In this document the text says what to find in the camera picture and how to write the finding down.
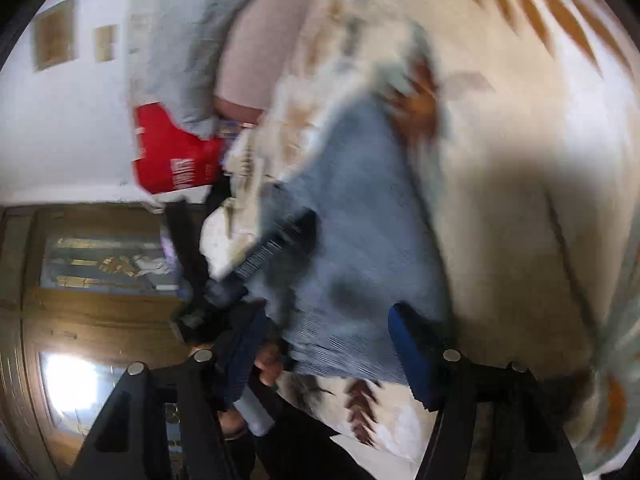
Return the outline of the person's left hand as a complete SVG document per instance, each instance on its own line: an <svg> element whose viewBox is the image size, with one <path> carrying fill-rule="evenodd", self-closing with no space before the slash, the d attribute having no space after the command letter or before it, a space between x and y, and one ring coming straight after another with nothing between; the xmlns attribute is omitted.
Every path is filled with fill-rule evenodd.
<svg viewBox="0 0 640 480"><path fill-rule="evenodd" d="M283 359L279 346L272 341L263 344L257 353L254 365L259 370L260 381L267 387L273 387L283 372ZM226 438L239 437L245 430L245 420L235 408L219 412L218 419L222 434Z"/></svg>

